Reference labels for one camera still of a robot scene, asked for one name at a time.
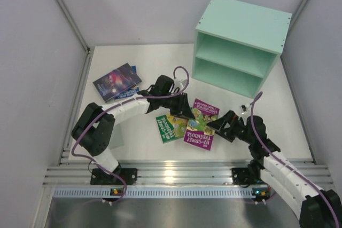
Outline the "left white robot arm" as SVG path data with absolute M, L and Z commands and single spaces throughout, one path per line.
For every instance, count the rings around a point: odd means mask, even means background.
M 194 119 L 185 89 L 189 80 L 161 75 L 155 84 L 131 97 L 107 105 L 90 103 L 72 130 L 75 144 L 72 156 L 87 158 L 107 174 L 119 167 L 118 160 L 109 149 L 115 138 L 114 128 L 140 114 L 151 113 L 162 107 L 174 117 Z

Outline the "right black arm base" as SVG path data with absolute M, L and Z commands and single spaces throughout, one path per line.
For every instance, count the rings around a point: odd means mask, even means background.
M 251 185 L 266 185 L 261 179 L 261 170 L 265 167 L 263 160 L 251 160 L 246 167 L 234 167 L 231 169 L 234 185 L 247 188 Z

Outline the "purple 117-storey treehouse book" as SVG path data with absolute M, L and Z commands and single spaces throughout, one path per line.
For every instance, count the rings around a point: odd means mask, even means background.
M 202 100 L 195 99 L 192 107 L 194 120 L 189 120 L 184 135 L 184 142 L 210 151 L 215 131 L 207 126 L 218 119 L 220 109 Z

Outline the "green 104-storey treehouse book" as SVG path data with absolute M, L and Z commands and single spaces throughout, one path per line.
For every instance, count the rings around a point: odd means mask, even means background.
M 156 122 L 163 144 L 183 138 L 188 125 L 188 119 L 170 114 L 156 117 Z

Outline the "dark galaxy cover book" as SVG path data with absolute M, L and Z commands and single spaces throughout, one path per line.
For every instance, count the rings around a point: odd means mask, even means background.
M 106 103 L 141 82 L 133 67 L 126 63 L 93 81 L 102 100 Z

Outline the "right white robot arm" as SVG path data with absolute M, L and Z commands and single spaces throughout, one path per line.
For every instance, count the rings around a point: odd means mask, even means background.
M 207 125 L 229 142 L 239 139 L 248 144 L 253 159 L 245 168 L 233 168 L 234 184 L 267 184 L 291 208 L 301 227 L 341 227 L 339 195 L 315 185 L 292 165 L 268 138 L 261 117 L 243 120 L 229 111 Z

